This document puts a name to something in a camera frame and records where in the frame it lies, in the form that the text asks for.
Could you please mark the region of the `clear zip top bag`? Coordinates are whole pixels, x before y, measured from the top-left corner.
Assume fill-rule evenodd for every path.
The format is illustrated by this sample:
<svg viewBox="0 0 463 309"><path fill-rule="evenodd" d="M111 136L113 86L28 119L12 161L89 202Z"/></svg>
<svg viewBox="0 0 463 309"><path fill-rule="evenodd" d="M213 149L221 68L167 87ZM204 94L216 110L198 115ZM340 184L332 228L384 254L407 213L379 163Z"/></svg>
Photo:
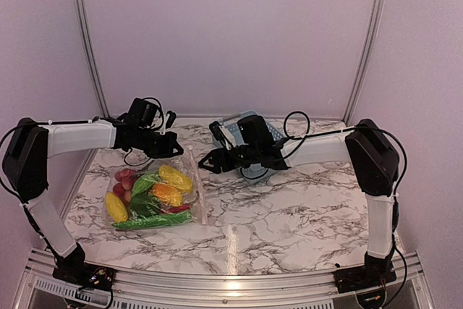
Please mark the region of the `clear zip top bag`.
<svg viewBox="0 0 463 309"><path fill-rule="evenodd" d="M113 169L103 220L116 231L208 223L205 190L192 148L180 156Z"/></svg>

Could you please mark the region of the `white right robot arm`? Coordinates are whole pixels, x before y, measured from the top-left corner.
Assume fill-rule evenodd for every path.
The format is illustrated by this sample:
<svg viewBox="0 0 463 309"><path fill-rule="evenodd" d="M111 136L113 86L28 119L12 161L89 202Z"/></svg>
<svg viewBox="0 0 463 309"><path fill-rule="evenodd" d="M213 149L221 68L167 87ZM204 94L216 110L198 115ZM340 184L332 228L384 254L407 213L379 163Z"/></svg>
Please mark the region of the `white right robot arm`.
<svg viewBox="0 0 463 309"><path fill-rule="evenodd" d="M395 251L394 232L399 219L396 197L401 180L401 156L392 145L393 135L370 119L330 132L275 140L264 118L251 115L238 121L243 143L234 144L218 122L210 124L221 147L199 160L201 169L221 174L259 164L283 171L305 164L349 163L368 204L368 248L358 279L373 286L386 275Z"/></svg>

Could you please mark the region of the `red fake chili pepper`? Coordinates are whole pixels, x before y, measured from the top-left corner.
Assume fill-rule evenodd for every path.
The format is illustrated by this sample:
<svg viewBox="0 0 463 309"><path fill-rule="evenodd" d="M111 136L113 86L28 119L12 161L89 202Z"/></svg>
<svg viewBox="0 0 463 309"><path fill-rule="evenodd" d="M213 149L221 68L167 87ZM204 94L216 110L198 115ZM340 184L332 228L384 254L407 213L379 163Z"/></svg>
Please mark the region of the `red fake chili pepper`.
<svg viewBox="0 0 463 309"><path fill-rule="evenodd" d="M189 211L191 209L190 204L183 204L180 206L171 206L161 211L162 214L174 214Z"/></svg>

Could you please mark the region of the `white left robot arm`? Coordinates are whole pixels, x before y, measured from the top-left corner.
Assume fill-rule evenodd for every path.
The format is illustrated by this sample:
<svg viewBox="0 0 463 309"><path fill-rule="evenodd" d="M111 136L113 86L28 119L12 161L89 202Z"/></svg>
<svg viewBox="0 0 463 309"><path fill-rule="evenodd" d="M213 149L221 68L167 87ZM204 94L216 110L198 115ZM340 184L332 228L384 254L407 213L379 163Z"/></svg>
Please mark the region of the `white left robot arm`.
<svg viewBox="0 0 463 309"><path fill-rule="evenodd" d="M38 122L25 117L1 144L7 147L1 169L8 191L19 199L29 224L52 252L56 269L77 284L86 283L92 273L85 251L48 192L57 159L100 149L139 150L150 159L172 158L184 151L175 132L110 118Z"/></svg>

